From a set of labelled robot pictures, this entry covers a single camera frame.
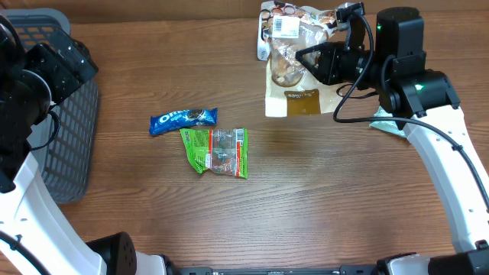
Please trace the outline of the beige nut snack pouch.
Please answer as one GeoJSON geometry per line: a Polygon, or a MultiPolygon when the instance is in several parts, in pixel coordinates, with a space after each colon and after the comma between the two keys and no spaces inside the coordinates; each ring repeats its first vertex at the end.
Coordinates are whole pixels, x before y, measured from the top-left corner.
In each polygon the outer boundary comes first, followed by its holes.
{"type": "Polygon", "coordinates": [[[318,10],[281,1],[261,3],[270,9],[266,65],[265,115],[282,118],[333,112],[342,100],[338,84],[327,86],[296,61],[298,50],[328,41],[337,31],[334,10],[318,10]]]}

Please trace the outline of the mint green wipes packet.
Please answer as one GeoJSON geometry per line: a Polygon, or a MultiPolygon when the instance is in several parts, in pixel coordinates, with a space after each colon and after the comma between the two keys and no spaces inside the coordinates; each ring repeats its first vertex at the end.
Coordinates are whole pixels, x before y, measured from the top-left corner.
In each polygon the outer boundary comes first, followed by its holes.
{"type": "MultiPolygon", "coordinates": [[[[392,114],[389,112],[386,112],[381,106],[378,108],[378,110],[374,113],[374,117],[392,117],[392,114]]],[[[377,130],[381,130],[384,132],[387,132],[389,134],[394,134],[396,136],[405,138],[406,135],[404,131],[400,130],[397,127],[397,124],[395,121],[373,121],[369,124],[371,128],[375,128],[377,130]]]]}

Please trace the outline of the blue Oreo cookie packet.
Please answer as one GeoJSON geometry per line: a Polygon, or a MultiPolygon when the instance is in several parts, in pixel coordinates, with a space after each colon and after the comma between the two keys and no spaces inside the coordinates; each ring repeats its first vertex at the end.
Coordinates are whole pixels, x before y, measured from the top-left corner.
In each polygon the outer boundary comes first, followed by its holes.
{"type": "Polygon", "coordinates": [[[185,109],[151,117],[149,134],[159,135],[181,128],[215,125],[218,121],[218,110],[218,108],[185,109]]]}

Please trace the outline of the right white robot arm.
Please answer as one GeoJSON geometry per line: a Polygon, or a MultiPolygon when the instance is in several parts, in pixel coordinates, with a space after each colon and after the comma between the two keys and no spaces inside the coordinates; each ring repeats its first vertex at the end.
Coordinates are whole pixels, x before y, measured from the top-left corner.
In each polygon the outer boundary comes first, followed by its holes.
{"type": "Polygon", "coordinates": [[[372,88],[386,119],[416,148],[444,206],[454,254],[398,254],[377,262],[376,274],[486,274],[488,174],[478,157],[454,86],[426,68],[424,21],[411,7],[379,11],[375,26],[362,3],[337,9],[342,42],[299,50],[296,59],[321,83],[372,88]]]}

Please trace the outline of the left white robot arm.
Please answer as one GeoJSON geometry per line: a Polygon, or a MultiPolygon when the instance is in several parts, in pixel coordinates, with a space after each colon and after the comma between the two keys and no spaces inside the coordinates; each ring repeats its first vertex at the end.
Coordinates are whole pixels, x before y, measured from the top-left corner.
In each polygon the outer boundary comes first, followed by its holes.
{"type": "Polygon", "coordinates": [[[25,50],[1,19],[1,251],[23,274],[159,274],[164,257],[136,251],[126,232],[88,243],[49,194],[28,142],[53,107],[99,68],[63,30],[25,50]]]}

